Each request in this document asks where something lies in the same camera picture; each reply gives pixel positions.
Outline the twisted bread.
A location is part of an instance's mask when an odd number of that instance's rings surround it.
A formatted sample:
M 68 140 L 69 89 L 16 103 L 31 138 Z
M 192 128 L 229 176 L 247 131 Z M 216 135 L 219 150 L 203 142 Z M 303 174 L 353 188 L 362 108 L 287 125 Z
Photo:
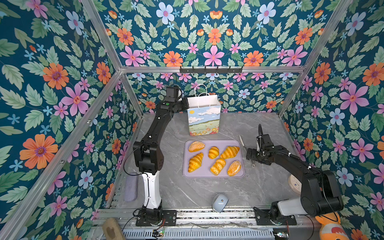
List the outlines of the twisted bread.
M 210 171 L 213 175 L 217 176 L 220 174 L 222 169 L 226 166 L 226 160 L 223 158 L 219 158 L 215 161 L 215 163 L 211 166 Z

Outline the cream and steel tongs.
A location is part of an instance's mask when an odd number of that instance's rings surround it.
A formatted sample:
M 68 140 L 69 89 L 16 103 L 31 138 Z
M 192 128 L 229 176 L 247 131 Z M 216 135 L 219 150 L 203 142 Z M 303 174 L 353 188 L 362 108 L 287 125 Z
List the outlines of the cream and steel tongs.
M 244 141 L 242 139 L 242 136 L 239 136 L 239 139 L 240 139 L 240 143 L 241 143 L 242 147 L 244 148 L 245 152 L 247 153 L 248 147 L 245 146 Z M 254 168 L 256 165 L 254 164 L 254 162 L 252 160 L 250 160 L 250 162 L 252 164 L 252 168 Z

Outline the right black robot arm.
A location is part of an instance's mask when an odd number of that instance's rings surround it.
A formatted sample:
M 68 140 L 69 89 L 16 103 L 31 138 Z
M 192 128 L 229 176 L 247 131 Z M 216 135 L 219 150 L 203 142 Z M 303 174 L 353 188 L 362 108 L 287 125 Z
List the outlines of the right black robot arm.
M 277 164 L 287 170 L 302 184 L 298 198 L 273 202 L 262 216 L 274 223 L 281 223 L 294 215 L 311 217 L 336 213 L 344 209 L 339 183 L 331 171 L 313 168 L 282 146 L 262 150 L 247 149 L 246 159 L 264 165 Z

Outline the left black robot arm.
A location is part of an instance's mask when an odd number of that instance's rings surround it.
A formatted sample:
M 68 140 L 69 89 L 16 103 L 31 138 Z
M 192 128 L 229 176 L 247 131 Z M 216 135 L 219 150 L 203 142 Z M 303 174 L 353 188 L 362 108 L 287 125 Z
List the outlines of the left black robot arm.
M 134 143 L 135 164 L 144 182 L 145 200 L 143 207 L 150 210 L 160 208 L 159 173 L 164 165 L 161 140 L 174 114 L 189 108 L 187 98 L 168 99 L 158 104 L 153 122 L 145 136 Z

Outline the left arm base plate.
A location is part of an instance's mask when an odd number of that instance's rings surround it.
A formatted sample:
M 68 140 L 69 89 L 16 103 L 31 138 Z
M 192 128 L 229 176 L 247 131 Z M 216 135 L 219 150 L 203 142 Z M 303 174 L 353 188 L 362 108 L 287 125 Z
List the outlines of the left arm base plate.
M 173 227 L 176 225 L 177 213 L 176 210 L 144 209 L 139 213 L 136 227 Z

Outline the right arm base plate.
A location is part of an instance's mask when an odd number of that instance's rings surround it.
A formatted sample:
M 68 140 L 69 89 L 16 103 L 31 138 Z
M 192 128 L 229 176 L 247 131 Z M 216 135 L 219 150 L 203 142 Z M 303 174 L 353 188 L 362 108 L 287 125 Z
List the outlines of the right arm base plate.
M 294 215 L 283 216 L 277 207 L 272 206 L 270 210 L 263 210 L 253 207 L 258 226 L 296 226 L 297 221 Z

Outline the landscape print paper bag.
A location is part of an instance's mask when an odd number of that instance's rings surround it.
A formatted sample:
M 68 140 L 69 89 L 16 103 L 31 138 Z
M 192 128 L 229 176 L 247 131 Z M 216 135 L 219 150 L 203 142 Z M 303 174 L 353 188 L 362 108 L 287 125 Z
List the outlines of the landscape print paper bag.
M 217 95 L 210 95 L 204 84 L 194 87 L 194 96 L 188 97 L 188 124 L 191 136 L 219 132 L 222 105 Z

